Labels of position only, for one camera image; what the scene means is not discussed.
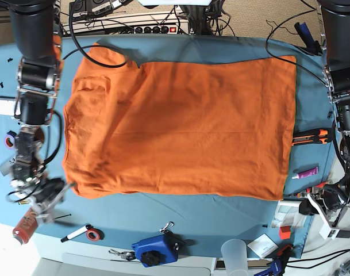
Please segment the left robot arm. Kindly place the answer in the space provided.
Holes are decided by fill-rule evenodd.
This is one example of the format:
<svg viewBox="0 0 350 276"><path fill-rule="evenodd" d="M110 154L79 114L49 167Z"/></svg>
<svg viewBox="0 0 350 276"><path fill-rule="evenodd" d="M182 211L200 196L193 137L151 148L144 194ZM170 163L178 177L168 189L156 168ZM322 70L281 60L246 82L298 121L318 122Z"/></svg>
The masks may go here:
<svg viewBox="0 0 350 276"><path fill-rule="evenodd" d="M339 228L338 220L331 222L328 214L337 210L341 219L350 208L350 1L317 1L313 10L321 17L324 78L334 114L331 137L345 174L338 182L309 192L305 202L309 212L321 216L324 239L348 238L350 229Z"/></svg>

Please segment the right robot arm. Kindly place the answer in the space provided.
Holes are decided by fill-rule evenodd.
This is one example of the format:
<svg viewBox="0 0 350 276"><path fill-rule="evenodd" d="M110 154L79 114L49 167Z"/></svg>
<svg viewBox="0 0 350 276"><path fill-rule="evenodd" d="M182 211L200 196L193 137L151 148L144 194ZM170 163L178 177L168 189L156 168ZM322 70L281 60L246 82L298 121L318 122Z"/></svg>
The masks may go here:
<svg viewBox="0 0 350 276"><path fill-rule="evenodd" d="M17 71L17 96L13 116L21 124L16 135L16 162L11 169L11 185L16 203L27 201L38 224L54 221L53 209L63 201L70 187L60 178L50 179L47 164L59 149L46 158L43 126L53 116L63 127L62 116L54 110L63 71L59 1L6 1L14 41L22 58Z"/></svg>

